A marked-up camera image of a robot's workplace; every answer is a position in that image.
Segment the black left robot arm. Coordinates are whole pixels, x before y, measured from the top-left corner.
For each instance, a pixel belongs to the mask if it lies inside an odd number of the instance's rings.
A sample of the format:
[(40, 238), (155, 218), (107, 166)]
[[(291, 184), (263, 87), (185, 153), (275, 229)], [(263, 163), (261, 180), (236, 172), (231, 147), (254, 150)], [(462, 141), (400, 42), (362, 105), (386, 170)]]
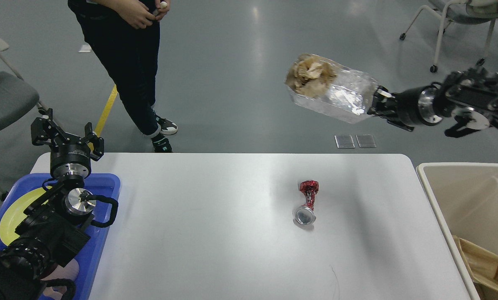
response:
[(91, 161), (104, 155), (104, 139), (91, 123), (79, 137), (64, 131), (47, 109), (30, 126), (33, 145), (48, 145), (49, 182), (44, 193), (24, 209), (25, 219), (15, 228), (18, 238), (0, 250), (0, 300), (37, 300), (47, 288), (64, 287), (62, 300), (77, 292), (72, 279), (47, 279), (56, 266), (66, 267), (87, 245), (89, 226), (107, 228), (118, 212), (118, 200), (85, 189)]

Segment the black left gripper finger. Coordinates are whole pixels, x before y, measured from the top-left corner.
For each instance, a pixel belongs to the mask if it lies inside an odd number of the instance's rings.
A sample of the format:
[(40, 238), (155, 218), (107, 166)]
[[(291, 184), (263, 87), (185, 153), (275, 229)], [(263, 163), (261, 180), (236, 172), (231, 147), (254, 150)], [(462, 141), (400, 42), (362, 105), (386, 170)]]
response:
[(47, 145), (51, 152), (58, 152), (70, 143), (70, 135), (54, 121), (54, 110), (47, 110), (30, 125), (31, 143), (34, 146)]
[(93, 131), (93, 125), (91, 122), (86, 123), (84, 127), (84, 137), (82, 138), (83, 144), (87, 145), (90, 147), (90, 158), (93, 161), (99, 161), (104, 153), (104, 139), (102, 137), (99, 137), (94, 131)]

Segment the person's other hand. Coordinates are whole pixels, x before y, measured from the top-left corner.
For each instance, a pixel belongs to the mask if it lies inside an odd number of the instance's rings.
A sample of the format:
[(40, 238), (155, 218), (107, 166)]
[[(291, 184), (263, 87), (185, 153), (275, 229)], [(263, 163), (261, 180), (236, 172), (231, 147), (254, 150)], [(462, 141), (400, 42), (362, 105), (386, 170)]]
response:
[(170, 11), (170, 0), (155, 0), (155, 10), (153, 11), (153, 15), (156, 21), (161, 21), (167, 13)]

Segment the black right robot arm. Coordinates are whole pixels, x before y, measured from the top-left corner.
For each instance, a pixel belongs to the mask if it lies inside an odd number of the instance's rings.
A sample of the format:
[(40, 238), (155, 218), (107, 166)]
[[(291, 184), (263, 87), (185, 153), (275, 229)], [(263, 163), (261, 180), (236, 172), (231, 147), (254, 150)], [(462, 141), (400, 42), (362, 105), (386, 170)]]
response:
[(498, 130), (498, 73), (472, 67), (451, 72), (442, 82), (396, 93), (379, 86), (367, 114), (409, 132), (452, 118), (454, 125), (444, 131), (449, 138)]

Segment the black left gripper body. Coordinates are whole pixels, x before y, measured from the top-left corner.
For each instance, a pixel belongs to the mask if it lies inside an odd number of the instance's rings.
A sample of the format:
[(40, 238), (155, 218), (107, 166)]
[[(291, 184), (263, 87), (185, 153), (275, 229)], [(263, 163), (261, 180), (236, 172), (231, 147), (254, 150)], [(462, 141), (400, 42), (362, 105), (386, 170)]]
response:
[(50, 145), (50, 175), (80, 175), (84, 179), (91, 174), (91, 150), (85, 144)]

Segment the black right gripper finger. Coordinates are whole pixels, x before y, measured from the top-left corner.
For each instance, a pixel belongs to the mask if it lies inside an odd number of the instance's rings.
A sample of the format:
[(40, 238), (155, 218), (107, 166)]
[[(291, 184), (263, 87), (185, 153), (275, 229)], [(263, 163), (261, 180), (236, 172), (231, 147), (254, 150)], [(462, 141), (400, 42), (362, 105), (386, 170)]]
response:
[(368, 115), (378, 116), (384, 119), (399, 119), (397, 108), (398, 92), (389, 92), (384, 86), (379, 85), (373, 95)]
[(388, 124), (393, 125), (394, 127), (403, 129), (403, 130), (405, 130), (407, 132), (413, 132), (414, 129), (415, 129), (415, 127), (410, 126), (410, 125), (405, 125), (405, 123), (403, 123), (402, 121), (399, 121), (399, 120), (390, 120), (390, 119), (387, 119), (386, 121), (387, 121)]

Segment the person's hand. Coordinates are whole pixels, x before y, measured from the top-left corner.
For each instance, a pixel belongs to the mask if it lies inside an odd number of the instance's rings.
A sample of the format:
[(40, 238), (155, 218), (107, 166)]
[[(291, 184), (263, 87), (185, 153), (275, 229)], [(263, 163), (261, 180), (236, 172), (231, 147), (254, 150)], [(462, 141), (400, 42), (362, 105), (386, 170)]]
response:
[(125, 22), (135, 29), (145, 29), (156, 21), (155, 16), (148, 11), (146, 5), (138, 0), (107, 0), (103, 6), (117, 12)]

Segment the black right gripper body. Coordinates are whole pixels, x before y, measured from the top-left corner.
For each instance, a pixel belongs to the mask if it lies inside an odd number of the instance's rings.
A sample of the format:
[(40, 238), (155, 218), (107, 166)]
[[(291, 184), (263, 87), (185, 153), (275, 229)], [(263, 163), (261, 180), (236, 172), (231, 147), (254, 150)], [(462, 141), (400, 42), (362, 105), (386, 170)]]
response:
[(417, 87), (394, 93), (398, 120), (407, 127), (433, 127), (443, 121), (434, 109), (435, 87)]

